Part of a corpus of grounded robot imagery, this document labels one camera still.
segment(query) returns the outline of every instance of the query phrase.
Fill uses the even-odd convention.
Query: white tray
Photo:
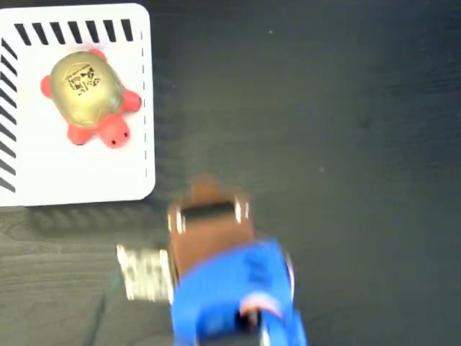
[[[90,27],[94,23],[98,43],[87,21]],[[104,21],[112,23],[115,42]],[[76,22],[81,43],[69,22]],[[51,23],[58,23],[64,44]],[[40,28],[48,44],[40,39]],[[0,206],[140,200],[149,195],[156,177],[148,12],[137,4],[2,9],[0,41]],[[65,120],[40,92],[41,79],[60,58],[90,48],[100,49],[127,89],[143,99],[138,112],[124,116],[131,139],[122,148],[109,149],[98,138],[83,146],[71,144]]]

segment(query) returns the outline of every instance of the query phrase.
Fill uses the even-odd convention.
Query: blue toy car
[[[197,183],[191,200],[171,205],[169,230],[169,252],[119,246],[117,256],[129,299],[169,301],[177,346],[255,329],[261,345],[307,346],[291,262],[255,234],[245,194]]]

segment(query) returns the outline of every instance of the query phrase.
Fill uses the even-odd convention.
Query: wooden table
[[[0,209],[0,345],[171,345],[167,307],[109,288],[115,244],[166,241],[166,205],[202,172],[248,190],[257,226],[292,254],[311,345],[459,344],[456,3],[145,4],[156,189]]]

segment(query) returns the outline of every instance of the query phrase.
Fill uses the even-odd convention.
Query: gold turtle shell
[[[51,95],[62,116],[73,125],[93,128],[122,107],[123,85],[112,67],[90,52],[62,58],[50,74]]]

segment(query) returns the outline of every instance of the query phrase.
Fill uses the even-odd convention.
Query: brown object
[[[189,211],[233,205],[214,216],[188,218]],[[202,261],[255,239],[249,197],[244,192],[222,191],[213,178],[192,185],[190,198],[172,203],[168,210],[171,253],[178,279]]]

